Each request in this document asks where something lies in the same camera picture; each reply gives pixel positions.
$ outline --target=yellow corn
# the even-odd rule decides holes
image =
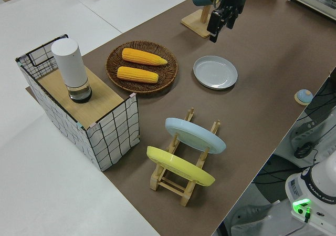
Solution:
[[[167,60],[161,58],[158,55],[137,50],[134,48],[124,48],[122,50],[122,59],[125,61],[131,61],[137,64],[148,64],[148,65],[163,65],[167,64]]]
[[[147,71],[144,69],[136,69],[126,66],[120,66],[117,71],[117,77],[123,80],[143,82],[143,83],[157,83],[159,75],[157,73]]]

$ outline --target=brown tabletop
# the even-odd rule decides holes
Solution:
[[[161,235],[211,235],[303,111],[294,94],[300,89],[316,93],[336,66],[335,22],[295,2],[247,0],[234,29],[223,28],[215,44],[181,24],[196,10],[187,0],[84,56],[86,66],[123,98],[129,93],[105,73],[107,57],[116,47],[148,40],[177,58],[171,91],[139,97],[140,143],[104,172]],[[196,80],[193,65],[207,55],[234,64],[238,81],[233,88],[211,90]],[[190,107],[195,108],[193,123],[204,128],[221,120],[217,135],[227,149],[208,156],[203,169],[216,181],[210,187],[196,186],[183,207],[173,192],[150,189],[155,164],[146,147],[165,149],[171,139],[165,119],[184,118]],[[180,145],[176,155],[196,162],[199,153]]]

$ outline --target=white plate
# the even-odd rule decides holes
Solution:
[[[238,72],[228,60],[219,56],[203,56],[194,64],[194,74],[204,86],[221,90],[235,84]]]

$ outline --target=light blue plate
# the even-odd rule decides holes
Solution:
[[[226,149],[226,144],[220,137],[189,121],[167,118],[166,129],[171,136],[177,134],[179,141],[197,150],[210,148],[209,153],[221,153]]]

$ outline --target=white floor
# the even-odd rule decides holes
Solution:
[[[62,34],[82,55],[184,0],[0,0],[1,235],[157,235],[49,121],[15,58]]]

